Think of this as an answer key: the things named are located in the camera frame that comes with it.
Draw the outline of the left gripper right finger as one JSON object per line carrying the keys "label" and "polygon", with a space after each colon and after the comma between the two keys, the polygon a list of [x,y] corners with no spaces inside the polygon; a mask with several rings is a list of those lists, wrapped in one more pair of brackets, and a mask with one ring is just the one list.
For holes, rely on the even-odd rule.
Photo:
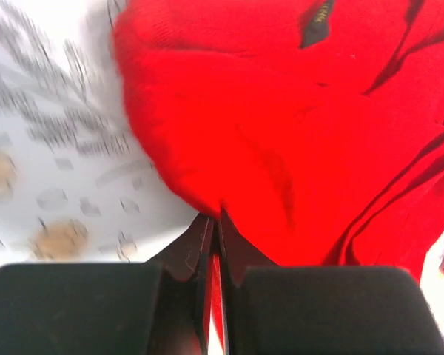
{"label": "left gripper right finger", "polygon": [[389,267],[282,267],[222,213],[218,222],[227,354],[444,354],[411,276]]}

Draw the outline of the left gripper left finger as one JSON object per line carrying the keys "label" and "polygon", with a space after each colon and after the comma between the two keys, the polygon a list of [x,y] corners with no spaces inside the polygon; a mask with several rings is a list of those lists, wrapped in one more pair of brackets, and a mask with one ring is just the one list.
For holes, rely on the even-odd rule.
{"label": "left gripper left finger", "polygon": [[206,354],[212,218],[144,263],[0,268],[0,354]]}

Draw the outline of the red t shirt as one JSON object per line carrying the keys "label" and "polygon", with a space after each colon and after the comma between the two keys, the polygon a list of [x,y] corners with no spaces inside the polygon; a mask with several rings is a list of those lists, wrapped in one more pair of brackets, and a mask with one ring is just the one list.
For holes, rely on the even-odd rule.
{"label": "red t shirt", "polygon": [[130,1],[124,108],[168,188],[282,267],[419,286],[444,230],[444,1]]}

